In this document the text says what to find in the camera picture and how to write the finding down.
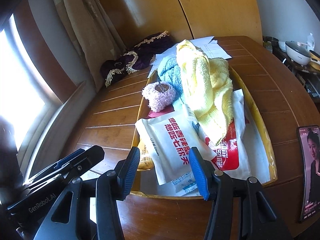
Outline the smartphone showing video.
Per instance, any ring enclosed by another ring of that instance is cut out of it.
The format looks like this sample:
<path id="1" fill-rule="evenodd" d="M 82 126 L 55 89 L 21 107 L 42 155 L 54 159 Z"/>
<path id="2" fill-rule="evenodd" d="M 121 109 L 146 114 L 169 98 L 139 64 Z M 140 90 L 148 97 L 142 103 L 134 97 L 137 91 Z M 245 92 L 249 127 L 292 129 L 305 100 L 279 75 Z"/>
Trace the smartphone showing video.
<path id="1" fill-rule="evenodd" d="M 297 128 L 303 161 L 304 193 L 300 221 L 304 222 L 319 212 L 319 126 Z"/>

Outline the yellow terry towel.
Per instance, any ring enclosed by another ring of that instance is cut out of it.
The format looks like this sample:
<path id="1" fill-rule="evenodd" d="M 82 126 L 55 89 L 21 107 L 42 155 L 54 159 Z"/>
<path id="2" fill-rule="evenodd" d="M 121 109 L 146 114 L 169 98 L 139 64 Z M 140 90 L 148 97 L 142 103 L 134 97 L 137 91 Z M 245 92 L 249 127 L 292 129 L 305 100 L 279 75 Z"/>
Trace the yellow terry towel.
<path id="1" fill-rule="evenodd" d="M 223 58 L 210 59 L 188 40 L 176 46 L 185 103 L 195 114 L 204 133 L 218 145 L 233 120 L 233 84 Z"/>

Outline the white electric cooking pot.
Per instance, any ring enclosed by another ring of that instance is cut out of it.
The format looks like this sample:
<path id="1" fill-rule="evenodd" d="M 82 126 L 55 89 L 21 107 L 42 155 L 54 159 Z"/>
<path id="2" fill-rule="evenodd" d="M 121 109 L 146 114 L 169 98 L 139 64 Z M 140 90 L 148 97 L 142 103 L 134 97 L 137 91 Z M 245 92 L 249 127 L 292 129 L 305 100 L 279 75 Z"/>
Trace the white electric cooking pot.
<path id="1" fill-rule="evenodd" d="M 289 58 L 300 64 L 301 66 L 306 66 L 311 60 L 309 51 L 299 42 L 296 41 L 286 41 L 286 53 Z"/>

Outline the wooden wardrobe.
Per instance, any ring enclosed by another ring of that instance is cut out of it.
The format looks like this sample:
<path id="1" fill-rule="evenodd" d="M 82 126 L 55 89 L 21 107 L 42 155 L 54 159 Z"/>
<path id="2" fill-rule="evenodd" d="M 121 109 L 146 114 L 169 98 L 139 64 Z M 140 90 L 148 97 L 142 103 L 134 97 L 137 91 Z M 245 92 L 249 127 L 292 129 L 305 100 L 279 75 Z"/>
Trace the wooden wardrobe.
<path id="1" fill-rule="evenodd" d="M 176 42 L 263 35 L 257 0 L 100 0 L 127 47 L 167 30 Z"/>

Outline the small white blue-printed packet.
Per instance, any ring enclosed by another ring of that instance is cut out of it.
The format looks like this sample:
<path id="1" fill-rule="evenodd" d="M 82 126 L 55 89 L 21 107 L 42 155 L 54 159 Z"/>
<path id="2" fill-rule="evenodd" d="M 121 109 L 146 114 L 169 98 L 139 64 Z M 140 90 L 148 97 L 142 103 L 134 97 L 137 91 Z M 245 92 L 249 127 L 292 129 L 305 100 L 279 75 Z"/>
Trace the small white blue-printed packet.
<path id="1" fill-rule="evenodd" d="M 183 196 L 197 189 L 197 183 L 192 171 L 171 181 L 176 196 Z"/>

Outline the white paper sheets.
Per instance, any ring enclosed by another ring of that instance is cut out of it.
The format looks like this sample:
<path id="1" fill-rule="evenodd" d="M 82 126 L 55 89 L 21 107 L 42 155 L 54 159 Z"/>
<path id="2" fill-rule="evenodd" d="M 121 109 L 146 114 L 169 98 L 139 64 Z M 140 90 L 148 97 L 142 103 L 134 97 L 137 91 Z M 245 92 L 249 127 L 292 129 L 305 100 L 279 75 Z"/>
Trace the white paper sheets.
<path id="1" fill-rule="evenodd" d="M 197 38 L 191 40 L 191 43 L 200 48 L 209 58 L 223 58 L 225 60 L 231 59 L 232 57 L 227 54 L 227 52 L 218 44 L 218 41 L 213 36 Z M 152 67 L 148 74 L 148 78 L 152 75 L 152 73 L 157 70 L 161 61 L 168 56 L 176 56 L 176 45 L 174 44 L 171 48 L 167 49 L 165 52 L 161 54 L 155 55 L 155 60 L 151 64 Z"/>

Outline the pink fuzzy plush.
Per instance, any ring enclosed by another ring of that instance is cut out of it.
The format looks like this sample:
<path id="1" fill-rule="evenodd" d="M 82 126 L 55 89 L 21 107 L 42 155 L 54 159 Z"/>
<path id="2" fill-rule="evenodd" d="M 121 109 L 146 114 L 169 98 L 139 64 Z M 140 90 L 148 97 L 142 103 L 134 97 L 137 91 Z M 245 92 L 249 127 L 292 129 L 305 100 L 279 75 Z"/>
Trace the pink fuzzy plush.
<path id="1" fill-rule="evenodd" d="M 176 90 L 171 84 L 158 81 L 145 86 L 142 96 L 149 101 L 149 107 L 153 112 L 160 112 L 174 102 Z"/>

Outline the blue terry towel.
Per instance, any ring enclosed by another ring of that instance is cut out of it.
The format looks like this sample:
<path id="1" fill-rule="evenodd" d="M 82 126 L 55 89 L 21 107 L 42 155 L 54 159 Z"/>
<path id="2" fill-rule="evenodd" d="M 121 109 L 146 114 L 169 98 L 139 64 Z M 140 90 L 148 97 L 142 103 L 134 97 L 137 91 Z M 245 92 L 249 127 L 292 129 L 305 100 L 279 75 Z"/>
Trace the blue terry towel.
<path id="1" fill-rule="evenodd" d="M 165 57 L 159 64 L 157 73 L 161 81 L 167 82 L 174 87 L 178 97 L 183 95 L 180 67 L 175 56 Z"/>

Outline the cluttered side table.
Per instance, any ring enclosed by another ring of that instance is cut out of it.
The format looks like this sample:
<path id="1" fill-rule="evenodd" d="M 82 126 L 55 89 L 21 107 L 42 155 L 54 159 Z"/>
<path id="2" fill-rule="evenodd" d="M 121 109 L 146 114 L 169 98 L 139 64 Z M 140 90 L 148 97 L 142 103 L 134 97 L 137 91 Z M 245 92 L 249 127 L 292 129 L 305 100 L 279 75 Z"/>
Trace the cluttered side table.
<path id="1" fill-rule="evenodd" d="M 273 55 L 280 59 L 280 61 L 296 76 L 300 83 L 305 87 L 308 94 L 312 97 L 313 101 L 319 102 L 319 54 L 313 50 L 309 51 L 306 44 L 301 43 L 309 51 L 311 56 L 309 64 L 301 66 L 289 58 L 286 53 L 285 42 L 270 36 L 264 36 L 263 42 L 265 48 L 267 48 L 269 44 L 272 45 Z"/>

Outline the purple velvet gold-fringed cloth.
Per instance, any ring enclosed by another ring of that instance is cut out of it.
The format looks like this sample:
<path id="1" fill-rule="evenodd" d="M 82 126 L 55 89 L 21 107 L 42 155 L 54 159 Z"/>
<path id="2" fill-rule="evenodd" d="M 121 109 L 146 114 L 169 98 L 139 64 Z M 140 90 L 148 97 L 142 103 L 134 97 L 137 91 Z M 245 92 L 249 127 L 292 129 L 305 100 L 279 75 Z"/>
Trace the purple velvet gold-fringed cloth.
<path id="1" fill-rule="evenodd" d="M 105 86 L 109 87 L 126 75 L 147 68 L 153 62 L 155 55 L 163 53 L 173 45 L 169 32 L 165 30 L 144 38 L 126 50 L 118 59 L 105 61 L 100 68 Z"/>

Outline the white red-lettered snack packet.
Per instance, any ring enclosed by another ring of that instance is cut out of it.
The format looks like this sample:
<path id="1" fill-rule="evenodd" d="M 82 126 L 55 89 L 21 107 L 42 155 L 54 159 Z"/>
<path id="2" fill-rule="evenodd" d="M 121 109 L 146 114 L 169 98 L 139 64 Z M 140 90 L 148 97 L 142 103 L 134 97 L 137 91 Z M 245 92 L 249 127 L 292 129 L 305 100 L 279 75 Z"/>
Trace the white red-lettered snack packet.
<path id="1" fill-rule="evenodd" d="M 193 124 L 193 111 L 182 105 L 178 111 L 135 123 L 140 140 L 146 145 L 155 166 L 159 185 L 169 183 L 191 171 L 189 150 L 196 147 L 203 159 L 212 160 L 216 153 L 200 139 Z"/>

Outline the red and white snack bag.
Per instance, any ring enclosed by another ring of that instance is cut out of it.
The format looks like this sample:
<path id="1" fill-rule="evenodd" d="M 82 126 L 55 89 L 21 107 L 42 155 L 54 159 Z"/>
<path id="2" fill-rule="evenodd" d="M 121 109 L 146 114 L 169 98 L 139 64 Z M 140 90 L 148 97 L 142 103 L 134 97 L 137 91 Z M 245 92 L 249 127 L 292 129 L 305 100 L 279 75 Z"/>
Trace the red and white snack bag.
<path id="1" fill-rule="evenodd" d="M 251 175 L 248 156 L 242 142 L 246 128 L 244 113 L 244 94 L 242 89 L 232 94 L 234 119 L 228 126 L 227 134 L 219 145 L 214 145 L 206 135 L 203 136 L 206 145 L 216 156 L 211 159 L 213 165 L 236 179 L 247 179 Z"/>

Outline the beige curtain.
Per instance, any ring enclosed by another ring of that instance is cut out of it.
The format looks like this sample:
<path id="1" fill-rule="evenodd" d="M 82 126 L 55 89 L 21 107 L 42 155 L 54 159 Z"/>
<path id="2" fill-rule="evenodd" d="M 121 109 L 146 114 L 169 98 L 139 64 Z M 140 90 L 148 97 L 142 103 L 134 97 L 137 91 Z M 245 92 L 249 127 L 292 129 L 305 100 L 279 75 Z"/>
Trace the beige curtain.
<path id="1" fill-rule="evenodd" d="M 57 13 L 80 59 L 99 91 L 105 83 L 101 65 L 117 59 L 125 44 L 99 0 L 53 0 Z"/>

